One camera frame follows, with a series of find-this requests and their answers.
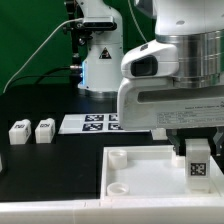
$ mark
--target black tabletop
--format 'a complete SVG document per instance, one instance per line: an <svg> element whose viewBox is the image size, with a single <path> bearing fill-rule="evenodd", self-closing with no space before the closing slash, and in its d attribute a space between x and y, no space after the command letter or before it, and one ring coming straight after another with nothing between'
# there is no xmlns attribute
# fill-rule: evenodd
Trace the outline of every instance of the black tabletop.
<svg viewBox="0 0 224 224"><path fill-rule="evenodd" d="M103 148L151 145L150 133L56 134L51 144L36 144L34 130L47 118L55 119L58 132L65 114L111 112L117 112L116 99L79 96L69 85L17 86L0 96L0 152L7 161L0 201L99 198ZM8 131L23 119L31 121L32 136L10 146Z"/></svg>

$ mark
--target green backdrop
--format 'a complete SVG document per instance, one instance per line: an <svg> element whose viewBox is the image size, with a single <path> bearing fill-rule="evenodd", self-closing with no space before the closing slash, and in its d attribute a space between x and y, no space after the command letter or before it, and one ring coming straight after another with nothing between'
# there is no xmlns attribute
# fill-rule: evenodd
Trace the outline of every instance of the green backdrop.
<svg viewBox="0 0 224 224"><path fill-rule="evenodd" d="M128 8L127 0L104 0L120 11L124 21L124 53L144 43ZM147 40L153 39L152 21L134 9ZM9 78L62 22L68 19L63 0L0 1L0 94ZM71 63L71 38L59 31L19 75L42 75ZM26 79L16 84L32 84ZM46 79L45 83L64 83L68 79Z"/></svg>

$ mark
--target small white block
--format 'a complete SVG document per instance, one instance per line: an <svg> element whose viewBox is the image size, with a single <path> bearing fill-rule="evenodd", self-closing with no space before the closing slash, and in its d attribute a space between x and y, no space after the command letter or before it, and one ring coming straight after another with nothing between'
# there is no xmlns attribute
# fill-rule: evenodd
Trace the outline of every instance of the small white block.
<svg viewBox="0 0 224 224"><path fill-rule="evenodd" d="M55 121L51 118L41 120L35 130L36 143L51 143L55 134Z"/></svg>
<svg viewBox="0 0 224 224"><path fill-rule="evenodd" d="M166 129L157 128L151 130L153 140L167 140Z"/></svg>
<svg viewBox="0 0 224 224"><path fill-rule="evenodd" d="M29 120L17 121L9 131L11 145L25 144L31 135L31 122Z"/></svg>
<svg viewBox="0 0 224 224"><path fill-rule="evenodd" d="M172 152L172 165L177 168L184 168L185 167L185 157L184 156L177 156L176 152Z"/></svg>
<svg viewBox="0 0 224 224"><path fill-rule="evenodd" d="M2 170L3 170L2 157L1 157L1 155L0 155L0 173L2 172Z"/></svg>
<svg viewBox="0 0 224 224"><path fill-rule="evenodd" d="M192 193L210 191L210 151L207 139L186 140L186 187Z"/></svg>

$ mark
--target black cable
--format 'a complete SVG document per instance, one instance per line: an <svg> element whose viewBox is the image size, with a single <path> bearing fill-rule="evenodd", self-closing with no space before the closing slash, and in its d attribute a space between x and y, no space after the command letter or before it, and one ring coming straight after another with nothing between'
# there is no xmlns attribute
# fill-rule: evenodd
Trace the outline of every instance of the black cable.
<svg viewBox="0 0 224 224"><path fill-rule="evenodd" d="M43 77L43 78L65 78L65 77L69 77L69 75L53 75L53 76L52 75L51 76L49 76L49 75L37 75L37 76L35 76L35 75L27 75L27 76L19 77L17 79L12 80L9 83L9 85L8 85L7 89L5 90L5 92L12 86L13 83L15 83L15 82L17 82L17 81L19 81L21 79L41 78L41 77Z"/></svg>
<svg viewBox="0 0 224 224"><path fill-rule="evenodd" d="M65 66L65 67L59 67L59 68L54 68L46 73L44 73L42 76L39 76L39 79L34 83L35 85L39 84L46 76L51 75L52 73L59 72L59 71L65 71L65 70L70 70L70 67Z"/></svg>

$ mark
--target white cable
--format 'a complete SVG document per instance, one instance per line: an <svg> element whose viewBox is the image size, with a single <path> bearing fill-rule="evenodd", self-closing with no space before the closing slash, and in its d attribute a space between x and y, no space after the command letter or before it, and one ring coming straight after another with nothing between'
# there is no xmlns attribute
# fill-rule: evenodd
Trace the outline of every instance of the white cable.
<svg viewBox="0 0 224 224"><path fill-rule="evenodd" d="M135 23L135 26L136 26L138 32L139 32L139 34L141 35L142 39L147 43L148 41L146 40L144 34L142 33L142 31L141 31L141 29L140 29L140 27L139 27L139 25L138 25L138 22L137 22L137 20L136 20L136 18L135 18L135 14L134 14L134 12L133 12L133 9L132 9L130 0L128 0L128 5L129 5L130 12L131 12L131 16L132 16L132 18L133 18L133 20L134 20L134 23Z"/></svg>
<svg viewBox="0 0 224 224"><path fill-rule="evenodd" d="M29 64L29 62L34 58L34 56L44 47L44 45L54 36L54 34L64 25L66 25L67 23L74 23L74 22L78 22L78 21L82 21L82 18L80 19L72 19L72 20L68 20L66 22L63 22L61 25L59 25L52 33L51 35L40 45L40 47L29 57L29 59L25 62L25 64L9 79L9 81L6 83L3 93L5 93L8 85L10 84L10 82L19 75L19 73Z"/></svg>

